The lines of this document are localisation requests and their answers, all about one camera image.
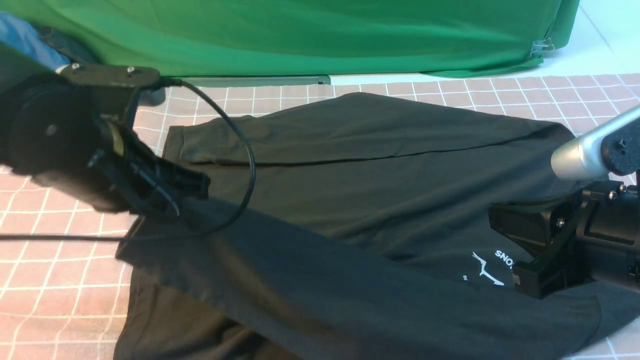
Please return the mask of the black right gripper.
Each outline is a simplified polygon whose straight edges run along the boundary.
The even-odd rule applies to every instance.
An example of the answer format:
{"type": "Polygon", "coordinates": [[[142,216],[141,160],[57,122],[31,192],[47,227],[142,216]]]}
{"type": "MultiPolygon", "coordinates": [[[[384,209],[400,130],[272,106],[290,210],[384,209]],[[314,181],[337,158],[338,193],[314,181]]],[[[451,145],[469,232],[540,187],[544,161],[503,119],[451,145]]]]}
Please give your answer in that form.
{"type": "Polygon", "coordinates": [[[558,197],[490,205],[489,224],[532,256],[512,267],[517,292],[535,299],[604,281],[640,289],[639,189],[594,181],[558,197]]]}

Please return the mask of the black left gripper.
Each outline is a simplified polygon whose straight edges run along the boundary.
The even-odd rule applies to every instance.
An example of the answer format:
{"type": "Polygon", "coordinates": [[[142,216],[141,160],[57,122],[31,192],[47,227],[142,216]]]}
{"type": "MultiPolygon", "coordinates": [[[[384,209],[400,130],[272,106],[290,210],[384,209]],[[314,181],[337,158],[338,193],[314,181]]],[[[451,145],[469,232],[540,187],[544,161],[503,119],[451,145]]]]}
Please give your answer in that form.
{"type": "Polygon", "coordinates": [[[10,170],[113,214],[164,214],[207,199],[211,183],[156,157],[132,126],[100,117],[80,85],[10,89],[10,170]]]}

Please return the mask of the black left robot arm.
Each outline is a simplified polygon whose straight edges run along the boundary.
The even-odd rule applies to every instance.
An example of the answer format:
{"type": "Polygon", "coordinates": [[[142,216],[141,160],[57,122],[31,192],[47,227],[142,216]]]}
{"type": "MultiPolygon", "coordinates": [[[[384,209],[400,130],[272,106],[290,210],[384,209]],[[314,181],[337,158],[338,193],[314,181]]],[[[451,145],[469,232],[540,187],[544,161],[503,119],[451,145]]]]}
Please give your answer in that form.
{"type": "Polygon", "coordinates": [[[54,71],[1,48],[1,164],[94,210],[173,220],[208,198],[210,178],[160,158],[133,130],[143,91],[171,80],[149,67],[54,71]]]}

